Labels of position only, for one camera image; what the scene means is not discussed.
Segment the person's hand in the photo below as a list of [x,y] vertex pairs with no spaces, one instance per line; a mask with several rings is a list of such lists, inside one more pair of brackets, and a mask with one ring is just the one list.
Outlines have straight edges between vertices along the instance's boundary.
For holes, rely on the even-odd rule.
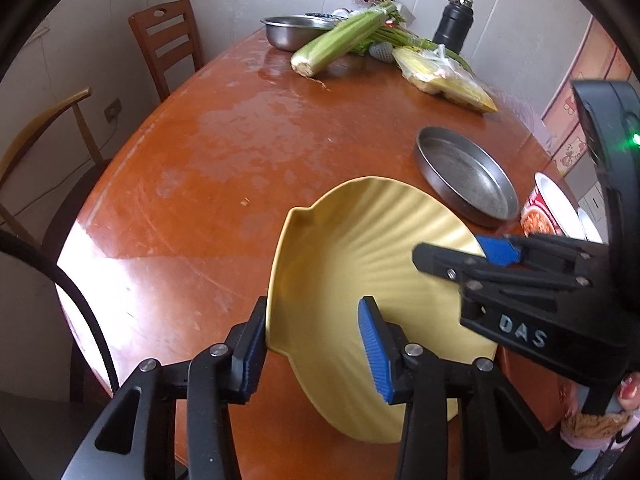
[[[560,377],[558,380],[559,398],[564,418],[570,418],[584,412],[589,389],[572,380]],[[639,408],[639,373],[633,372],[624,378],[604,411],[604,414],[634,412]]]

